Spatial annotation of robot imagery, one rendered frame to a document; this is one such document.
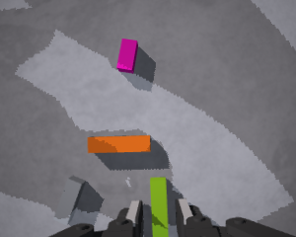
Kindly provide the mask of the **orange rod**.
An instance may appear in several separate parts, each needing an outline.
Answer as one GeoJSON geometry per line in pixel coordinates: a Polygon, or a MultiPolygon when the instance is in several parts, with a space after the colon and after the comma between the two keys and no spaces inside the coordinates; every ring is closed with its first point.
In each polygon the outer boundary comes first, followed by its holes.
{"type": "Polygon", "coordinates": [[[149,151],[150,135],[88,137],[88,153],[149,151]]]}

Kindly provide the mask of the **small magenta block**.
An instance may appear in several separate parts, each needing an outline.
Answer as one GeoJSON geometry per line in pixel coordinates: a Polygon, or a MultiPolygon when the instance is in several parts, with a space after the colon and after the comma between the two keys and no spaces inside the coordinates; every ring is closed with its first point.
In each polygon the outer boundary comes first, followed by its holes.
{"type": "Polygon", "coordinates": [[[120,72],[133,73],[138,49],[137,40],[122,39],[117,69],[120,72]]]}

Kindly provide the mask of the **lime green rod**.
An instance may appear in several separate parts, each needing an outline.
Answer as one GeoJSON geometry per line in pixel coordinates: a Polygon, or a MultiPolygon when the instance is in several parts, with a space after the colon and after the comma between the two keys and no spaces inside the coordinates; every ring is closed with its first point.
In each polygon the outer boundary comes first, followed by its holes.
{"type": "Polygon", "coordinates": [[[166,177],[150,178],[153,237],[169,237],[166,177]]]}

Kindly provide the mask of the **grey rectangular block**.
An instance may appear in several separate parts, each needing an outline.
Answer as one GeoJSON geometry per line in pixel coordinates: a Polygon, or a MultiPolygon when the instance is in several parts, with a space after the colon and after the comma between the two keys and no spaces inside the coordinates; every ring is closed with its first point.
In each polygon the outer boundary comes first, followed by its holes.
{"type": "Polygon", "coordinates": [[[71,176],[67,179],[53,220],[68,225],[72,220],[86,181],[71,176]]]}

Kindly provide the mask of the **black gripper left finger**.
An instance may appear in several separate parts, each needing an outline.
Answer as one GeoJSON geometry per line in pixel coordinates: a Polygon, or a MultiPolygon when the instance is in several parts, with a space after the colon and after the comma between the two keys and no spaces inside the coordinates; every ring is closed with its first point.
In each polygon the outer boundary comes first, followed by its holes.
{"type": "Polygon", "coordinates": [[[133,200],[130,208],[122,209],[117,218],[109,223],[108,230],[103,231],[95,232],[94,225],[79,223],[49,237],[143,237],[142,200],[133,200]]]}

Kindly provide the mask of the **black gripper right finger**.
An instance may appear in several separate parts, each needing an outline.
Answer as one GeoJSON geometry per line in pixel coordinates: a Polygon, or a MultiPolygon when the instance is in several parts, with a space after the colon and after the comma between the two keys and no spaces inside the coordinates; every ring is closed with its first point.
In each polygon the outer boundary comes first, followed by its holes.
{"type": "Polygon", "coordinates": [[[296,237],[242,217],[227,219],[226,227],[214,226],[186,198],[176,199],[176,217],[179,237],[296,237]]]}

